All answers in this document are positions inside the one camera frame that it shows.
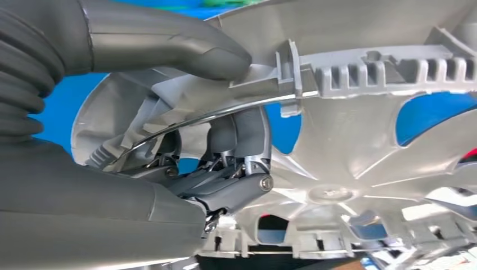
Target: robotic arm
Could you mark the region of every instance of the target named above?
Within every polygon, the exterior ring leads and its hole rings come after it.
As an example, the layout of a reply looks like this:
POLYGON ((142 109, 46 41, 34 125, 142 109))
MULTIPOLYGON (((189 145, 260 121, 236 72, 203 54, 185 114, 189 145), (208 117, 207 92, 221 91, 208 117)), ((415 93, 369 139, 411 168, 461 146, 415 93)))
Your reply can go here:
POLYGON ((78 166, 62 147, 32 138, 42 125, 27 115, 43 110, 42 98, 66 75, 167 65, 207 79, 241 76, 251 57, 218 29, 102 0, 3 0, 0 20, 0 268, 119 269, 189 257, 203 244, 204 212, 210 229, 224 211, 271 189, 269 144, 240 157, 243 173, 223 158, 171 192, 78 166), (250 183, 254 194, 227 205, 232 186, 250 183))

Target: red object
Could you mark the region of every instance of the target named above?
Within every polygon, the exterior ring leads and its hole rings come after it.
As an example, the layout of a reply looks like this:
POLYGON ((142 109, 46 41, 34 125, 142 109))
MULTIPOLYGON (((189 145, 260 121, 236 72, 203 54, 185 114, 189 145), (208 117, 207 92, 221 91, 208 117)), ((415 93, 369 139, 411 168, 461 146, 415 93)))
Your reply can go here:
POLYGON ((476 149, 473 149, 472 151, 468 152, 467 155, 465 155, 463 158, 464 159, 467 159, 467 158, 470 158, 471 156, 475 156, 477 155, 477 148, 476 149))

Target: screw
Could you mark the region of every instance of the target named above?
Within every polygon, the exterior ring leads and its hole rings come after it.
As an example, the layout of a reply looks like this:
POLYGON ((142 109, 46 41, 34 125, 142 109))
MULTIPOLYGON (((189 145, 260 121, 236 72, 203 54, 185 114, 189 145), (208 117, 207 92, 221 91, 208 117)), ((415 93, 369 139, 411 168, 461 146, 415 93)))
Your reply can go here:
POLYGON ((273 179, 270 176, 266 176, 262 180, 260 180, 260 188, 267 192, 273 188, 273 179))
POLYGON ((209 234, 217 228, 218 221, 213 221, 205 225, 204 232, 209 234))
POLYGON ((175 177, 179 174, 179 172, 177 171, 176 168, 174 167, 171 167, 171 168, 168 168, 166 171, 165 171, 165 175, 168 176, 168 177, 175 177))

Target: hubcap center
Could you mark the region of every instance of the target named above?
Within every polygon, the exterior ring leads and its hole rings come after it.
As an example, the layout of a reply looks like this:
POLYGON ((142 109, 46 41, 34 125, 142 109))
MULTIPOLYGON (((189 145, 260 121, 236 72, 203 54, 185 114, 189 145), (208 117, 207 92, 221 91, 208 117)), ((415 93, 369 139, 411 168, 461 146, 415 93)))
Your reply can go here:
POLYGON ((314 204, 337 204, 353 197, 345 187, 334 184, 320 185, 308 192, 308 200, 314 204))

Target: bolt head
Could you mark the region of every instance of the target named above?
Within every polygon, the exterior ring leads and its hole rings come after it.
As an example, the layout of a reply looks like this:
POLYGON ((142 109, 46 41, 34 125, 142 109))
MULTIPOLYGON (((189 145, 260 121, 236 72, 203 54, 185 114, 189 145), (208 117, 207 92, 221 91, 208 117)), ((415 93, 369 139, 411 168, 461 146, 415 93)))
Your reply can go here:
POLYGON ((260 188, 263 191, 270 191, 273 188, 273 179, 270 176, 264 177, 260 180, 260 188))
POLYGON ((176 168, 172 167, 172 168, 169 168, 165 171, 165 175, 168 176, 168 177, 175 177, 175 176, 179 175, 179 172, 176 168))

